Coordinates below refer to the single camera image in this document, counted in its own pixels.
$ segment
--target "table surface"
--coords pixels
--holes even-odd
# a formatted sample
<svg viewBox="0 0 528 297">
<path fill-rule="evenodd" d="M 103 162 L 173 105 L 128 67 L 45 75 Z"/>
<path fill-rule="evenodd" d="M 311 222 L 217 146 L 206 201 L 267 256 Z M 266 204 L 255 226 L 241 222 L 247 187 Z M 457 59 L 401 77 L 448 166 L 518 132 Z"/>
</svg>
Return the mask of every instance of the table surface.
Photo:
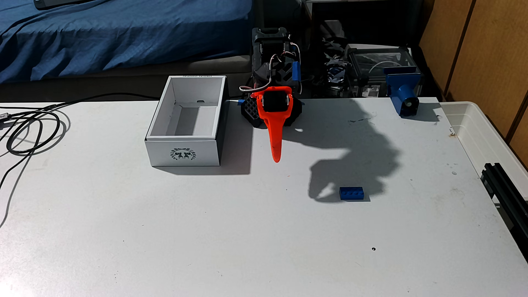
<svg viewBox="0 0 528 297">
<path fill-rule="evenodd" d="M 304 100 L 279 163 L 232 102 L 222 166 L 201 168 L 149 165 L 155 101 L 64 107 L 66 133 L 0 189 L 0 295 L 527 296 L 525 259 L 420 100 L 410 118 L 388 98 Z M 341 202 L 354 186 L 366 201 Z"/>
</svg>

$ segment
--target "white cardboard box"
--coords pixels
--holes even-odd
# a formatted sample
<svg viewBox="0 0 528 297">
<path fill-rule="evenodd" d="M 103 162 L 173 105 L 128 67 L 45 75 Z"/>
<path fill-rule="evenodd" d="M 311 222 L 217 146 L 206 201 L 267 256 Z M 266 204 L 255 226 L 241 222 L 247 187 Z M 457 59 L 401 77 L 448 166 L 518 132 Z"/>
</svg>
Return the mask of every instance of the white cardboard box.
<svg viewBox="0 0 528 297">
<path fill-rule="evenodd" d="M 219 166 L 229 104 L 226 76 L 169 76 L 145 145 L 152 166 Z"/>
</svg>

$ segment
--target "electronics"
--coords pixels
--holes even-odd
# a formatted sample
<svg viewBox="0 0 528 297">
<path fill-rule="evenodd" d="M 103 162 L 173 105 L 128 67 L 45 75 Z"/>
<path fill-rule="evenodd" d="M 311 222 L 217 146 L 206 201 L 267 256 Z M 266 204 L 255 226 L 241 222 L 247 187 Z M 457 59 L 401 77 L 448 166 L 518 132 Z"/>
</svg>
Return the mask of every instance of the electronics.
<svg viewBox="0 0 528 297">
<path fill-rule="evenodd" d="M 407 48 L 385 47 L 373 45 L 376 48 L 350 48 L 347 46 L 345 56 L 348 60 L 347 80 L 350 86 L 350 97 L 385 97 L 388 95 L 384 68 L 415 67 Z M 414 93 L 420 96 L 425 79 L 420 74 L 420 80 L 414 87 Z"/>
</svg>

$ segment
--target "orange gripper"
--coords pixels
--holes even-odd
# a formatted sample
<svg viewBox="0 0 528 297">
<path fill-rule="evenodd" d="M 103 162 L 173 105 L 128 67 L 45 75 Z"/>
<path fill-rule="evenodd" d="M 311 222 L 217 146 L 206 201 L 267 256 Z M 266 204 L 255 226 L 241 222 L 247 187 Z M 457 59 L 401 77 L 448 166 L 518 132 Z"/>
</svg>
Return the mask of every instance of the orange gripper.
<svg viewBox="0 0 528 297">
<path fill-rule="evenodd" d="M 264 110 L 262 105 L 262 97 L 266 91 L 284 91 L 288 97 L 288 109 L 284 112 L 267 112 Z M 291 115 L 293 109 L 294 99 L 291 96 L 290 87 L 268 87 L 264 91 L 255 92 L 251 94 L 253 98 L 257 99 L 257 110 L 259 117 L 264 120 L 264 123 L 268 127 L 269 142 L 271 144 L 271 155 L 273 160 L 278 163 L 280 161 L 280 154 L 282 150 L 282 127 L 284 122 Z"/>
</svg>

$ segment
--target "bed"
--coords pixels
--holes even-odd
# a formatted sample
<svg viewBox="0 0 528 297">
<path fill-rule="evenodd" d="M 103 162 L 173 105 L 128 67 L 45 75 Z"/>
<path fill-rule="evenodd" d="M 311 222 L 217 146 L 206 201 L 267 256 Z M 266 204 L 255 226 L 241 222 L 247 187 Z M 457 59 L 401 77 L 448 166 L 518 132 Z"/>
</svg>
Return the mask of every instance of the bed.
<svg viewBox="0 0 528 297">
<path fill-rule="evenodd" d="M 0 84 L 248 54 L 252 2 L 95 0 L 38 11 L 32 0 L 0 1 Z"/>
</svg>

